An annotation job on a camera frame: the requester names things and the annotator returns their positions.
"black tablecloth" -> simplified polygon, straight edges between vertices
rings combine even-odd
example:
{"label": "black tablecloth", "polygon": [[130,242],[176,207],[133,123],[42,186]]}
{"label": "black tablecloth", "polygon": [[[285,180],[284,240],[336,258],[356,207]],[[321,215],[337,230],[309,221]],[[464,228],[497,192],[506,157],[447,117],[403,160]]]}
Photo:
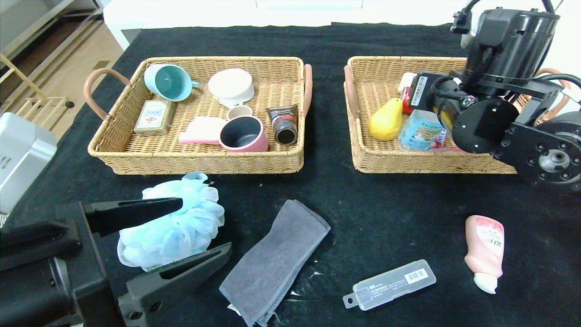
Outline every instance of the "black tablecloth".
{"label": "black tablecloth", "polygon": [[[298,56],[313,65],[304,168],[291,175],[214,175],[226,224],[210,247],[231,241],[230,262],[186,293],[164,326],[244,326],[218,286],[269,230],[286,199],[324,217],[330,234],[277,309],[275,326],[581,325],[579,196],[534,189],[511,175],[366,175],[354,170],[343,95],[343,66],[354,55],[463,56],[449,26],[334,24],[144,30],[114,68],[131,76],[153,56]],[[107,77],[94,92],[110,108],[123,86]],[[99,126],[84,106],[9,225],[46,219],[56,204],[141,198],[141,190],[180,176],[118,176],[87,145]],[[479,290],[464,263],[464,221],[499,220],[506,230],[498,294]],[[141,273],[117,259],[118,235],[96,237],[113,293]],[[343,307],[359,280],[426,259],[437,283],[371,311]]]}

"small white cup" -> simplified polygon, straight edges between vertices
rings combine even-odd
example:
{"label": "small white cup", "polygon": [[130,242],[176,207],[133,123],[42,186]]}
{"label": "small white cup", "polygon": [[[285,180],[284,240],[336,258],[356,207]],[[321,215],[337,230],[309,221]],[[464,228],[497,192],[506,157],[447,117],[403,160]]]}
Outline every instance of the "small white cup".
{"label": "small white cup", "polygon": [[247,105],[235,105],[226,113],[226,119],[228,120],[238,116],[252,116],[252,108]]}

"gray towel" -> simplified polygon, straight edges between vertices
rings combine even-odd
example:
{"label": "gray towel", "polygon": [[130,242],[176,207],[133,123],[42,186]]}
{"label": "gray towel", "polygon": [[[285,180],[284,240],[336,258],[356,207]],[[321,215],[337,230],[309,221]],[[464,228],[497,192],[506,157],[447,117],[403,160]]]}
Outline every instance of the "gray towel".
{"label": "gray towel", "polygon": [[331,227],[296,200],[287,200],[268,234],[228,274],[220,292],[248,326],[267,325],[296,275]]}

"barcode label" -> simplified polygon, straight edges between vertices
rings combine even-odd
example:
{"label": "barcode label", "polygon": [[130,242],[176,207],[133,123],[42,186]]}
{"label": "barcode label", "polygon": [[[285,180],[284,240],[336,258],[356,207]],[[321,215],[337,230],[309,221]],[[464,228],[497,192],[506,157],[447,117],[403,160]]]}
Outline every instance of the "barcode label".
{"label": "barcode label", "polygon": [[427,76],[421,76],[418,79],[418,84],[415,86],[414,97],[411,99],[411,105],[419,104],[419,101],[422,98],[422,94],[424,93],[424,87],[426,86],[427,81],[428,81]]}
{"label": "barcode label", "polygon": [[428,278],[428,274],[426,273],[426,269],[422,268],[420,270],[416,270],[414,272],[407,273],[405,275],[407,283],[413,284],[419,280]]}

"plastic bottle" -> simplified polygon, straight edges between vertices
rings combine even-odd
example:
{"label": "plastic bottle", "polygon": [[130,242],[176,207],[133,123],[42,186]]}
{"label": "plastic bottle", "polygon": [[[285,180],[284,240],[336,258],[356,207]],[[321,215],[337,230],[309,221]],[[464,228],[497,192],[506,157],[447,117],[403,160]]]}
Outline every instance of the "plastic bottle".
{"label": "plastic bottle", "polygon": [[466,264],[474,272],[474,282],[484,292],[496,294],[502,276],[504,227],[488,217],[472,215],[466,219]]}
{"label": "plastic bottle", "polygon": [[433,112],[414,110],[400,131],[401,150],[427,150],[444,129]]}

